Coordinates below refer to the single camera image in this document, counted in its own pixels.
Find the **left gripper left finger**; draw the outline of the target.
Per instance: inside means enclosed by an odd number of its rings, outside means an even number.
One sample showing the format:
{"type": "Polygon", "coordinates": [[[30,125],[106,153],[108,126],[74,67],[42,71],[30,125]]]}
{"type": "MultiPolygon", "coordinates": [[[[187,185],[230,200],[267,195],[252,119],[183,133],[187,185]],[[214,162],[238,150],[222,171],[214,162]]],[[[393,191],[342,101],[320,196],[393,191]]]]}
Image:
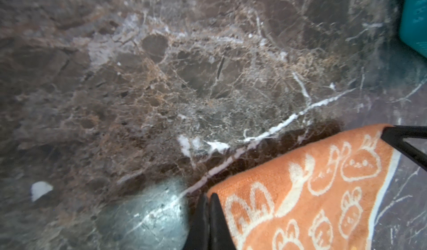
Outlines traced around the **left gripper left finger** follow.
{"type": "Polygon", "coordinates": [[[198,200],[195,215],[183,250],[208,250],[210,238],[209,199],[202,194],[198,200]]]}

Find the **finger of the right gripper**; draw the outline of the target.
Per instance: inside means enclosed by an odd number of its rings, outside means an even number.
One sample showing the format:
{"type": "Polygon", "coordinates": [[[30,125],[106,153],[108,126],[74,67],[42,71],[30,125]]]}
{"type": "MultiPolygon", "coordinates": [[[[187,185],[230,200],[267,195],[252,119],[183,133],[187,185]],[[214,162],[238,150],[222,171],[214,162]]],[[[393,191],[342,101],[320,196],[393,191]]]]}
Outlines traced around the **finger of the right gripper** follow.
{"type": "Polygon", "coordinates": [[[398,125],[385,127],[381,139],[395,148],[401,154],[408,157],[423,170],[427,170],[427,155],[416,147],[406,142],[405,139],[426,139],[427,128],[421,126],[398,125]]]}

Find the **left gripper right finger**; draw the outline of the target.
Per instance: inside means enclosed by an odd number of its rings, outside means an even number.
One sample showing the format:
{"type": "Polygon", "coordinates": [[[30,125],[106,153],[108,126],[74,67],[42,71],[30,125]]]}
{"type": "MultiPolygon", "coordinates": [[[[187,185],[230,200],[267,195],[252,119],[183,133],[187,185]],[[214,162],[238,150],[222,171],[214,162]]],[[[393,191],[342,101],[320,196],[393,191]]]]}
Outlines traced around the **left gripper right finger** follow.
{"type": "Polygon", "coordinates": [[[217,193],[209,201],[209,250],[236,250],[217,193]]]}

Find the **orange patterned towel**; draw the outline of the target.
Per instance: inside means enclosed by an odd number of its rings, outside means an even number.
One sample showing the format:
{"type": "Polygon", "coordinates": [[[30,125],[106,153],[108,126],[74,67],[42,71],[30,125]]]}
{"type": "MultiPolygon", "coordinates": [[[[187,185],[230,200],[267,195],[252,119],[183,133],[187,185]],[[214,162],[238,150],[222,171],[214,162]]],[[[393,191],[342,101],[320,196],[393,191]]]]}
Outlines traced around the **orange patterned towel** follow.
{"type": "Polygon", "coordinates": [[[213,186],[238,250],[368,250],[400,153],[384,125],[338,133],[213,186]]]}

